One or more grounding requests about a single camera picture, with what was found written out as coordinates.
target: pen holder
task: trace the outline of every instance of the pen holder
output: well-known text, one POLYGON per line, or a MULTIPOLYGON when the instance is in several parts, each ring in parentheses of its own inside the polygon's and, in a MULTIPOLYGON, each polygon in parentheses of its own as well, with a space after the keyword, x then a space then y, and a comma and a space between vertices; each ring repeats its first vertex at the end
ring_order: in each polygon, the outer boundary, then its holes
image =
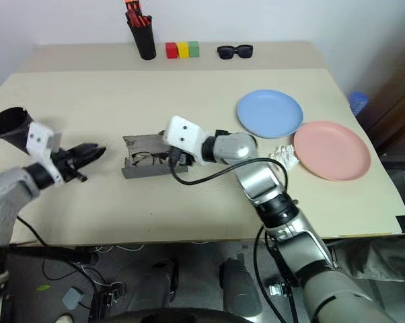
POLYGON ((151 24, 145 27, 132 27, 128 23, 131 32, 133 32, 135 44, 142 59, 154 59, 156 57, 155 42, 153 40, 153 30, 151 24))

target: pink plate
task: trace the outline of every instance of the pink plate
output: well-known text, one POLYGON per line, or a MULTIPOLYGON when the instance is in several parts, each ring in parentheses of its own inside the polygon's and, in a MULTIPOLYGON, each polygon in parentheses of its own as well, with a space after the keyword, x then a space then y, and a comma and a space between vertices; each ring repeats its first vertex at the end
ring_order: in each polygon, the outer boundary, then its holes
POLYGON ((337 123, 306 123, 295 133, 294 146, 304 167, 328 180, 356 180, 370 168, 371 157, 365 143, 337 123))

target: white wall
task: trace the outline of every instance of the white wall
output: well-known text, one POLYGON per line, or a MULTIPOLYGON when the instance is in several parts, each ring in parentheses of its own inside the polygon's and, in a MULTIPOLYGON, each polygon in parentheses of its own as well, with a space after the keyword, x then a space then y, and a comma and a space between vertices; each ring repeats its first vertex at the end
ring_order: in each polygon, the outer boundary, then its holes
MULTIPOLYGON (((405 49, 405 0, 141 3, 143 11, 153 16, 158 42, 309 40, 346 93, 353 89, 374 93, 405 49)), ((0 83, 32 43, 132 41, 124 11, 121 0, 0 0, 0 83)))

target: blue plate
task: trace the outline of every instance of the blue plate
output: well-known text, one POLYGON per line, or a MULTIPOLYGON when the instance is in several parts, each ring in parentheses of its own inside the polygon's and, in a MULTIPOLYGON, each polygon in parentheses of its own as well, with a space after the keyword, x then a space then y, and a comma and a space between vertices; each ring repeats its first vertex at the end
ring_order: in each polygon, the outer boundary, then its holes
POLYGON ((238 102, 237 114, 247 131, 269 139, 291 135, 303 123, 303 111, 297 101, 272 89, 246 94, 238 102))

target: red block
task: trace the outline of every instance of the red block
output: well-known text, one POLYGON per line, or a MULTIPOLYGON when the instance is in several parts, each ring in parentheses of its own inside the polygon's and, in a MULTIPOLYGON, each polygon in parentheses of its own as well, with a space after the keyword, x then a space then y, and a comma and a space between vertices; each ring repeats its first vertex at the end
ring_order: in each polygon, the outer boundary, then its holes
POLYGON ((175 42, 166 42, 165 43, 165 52, 167 53, 167 59, 177 59, 178 58, 178 49, 175 42))

